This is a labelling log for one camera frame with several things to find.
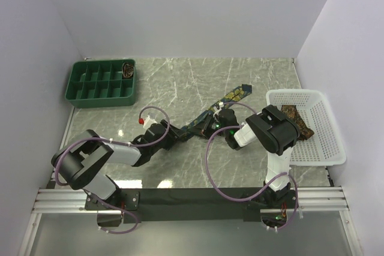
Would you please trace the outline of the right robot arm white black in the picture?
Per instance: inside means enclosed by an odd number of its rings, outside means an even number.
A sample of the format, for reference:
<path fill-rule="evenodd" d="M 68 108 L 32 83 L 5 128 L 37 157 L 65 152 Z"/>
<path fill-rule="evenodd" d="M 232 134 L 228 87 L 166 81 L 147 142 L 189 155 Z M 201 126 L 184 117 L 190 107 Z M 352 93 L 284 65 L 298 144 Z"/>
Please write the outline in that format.
<path fill-rule="evenodd" d="M 218 118 L 218 128 L 208 138 L 205 151 L 205 168 L 212 187 L 222 197 L 235 202 L 256 200 L 265 206 L 278 207 L 288 199 L 291 191 L 290 157 L 301 134 L 298 125 L 276 106 L 268 105 L 261 112 L 254 112 L 244 124 L 238 124 L 232 109 L 221 107 L 214 113 Z M 225 194 L 214 183 L 208 167 L 209 147 L 215 136 L 223 135 L 229 147 L 234 150 L 259 141 L 267 151 L 267 174 L 264 186 L 255 194 L 245 198 L 234 198 Z"/>

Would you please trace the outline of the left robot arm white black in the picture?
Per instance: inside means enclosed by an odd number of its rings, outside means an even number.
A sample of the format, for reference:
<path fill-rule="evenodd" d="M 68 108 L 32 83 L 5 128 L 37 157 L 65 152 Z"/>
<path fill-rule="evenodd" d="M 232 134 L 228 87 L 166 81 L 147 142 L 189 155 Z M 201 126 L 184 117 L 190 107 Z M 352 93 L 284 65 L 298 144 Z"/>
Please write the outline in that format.
<path fill-rule="evenodd" d="M 187 130 L 170 126 L 165 120 L 145 124 L 144 134 L 137 136 L 132 144 L 149 144 L 159 138 L 161 141 L 146 147 L 121 146 L 103 141 L 86 141 L 73 147 L 64 157 L 59 174 L 73 190 L 84 189 L 99 197 L 107 209 L 122 207 L 124 197 L 119 186 L 101 172 L 108 162 L 140 167 L 160 149 L 169 150 L 177 142 L 187 141 Z"/>

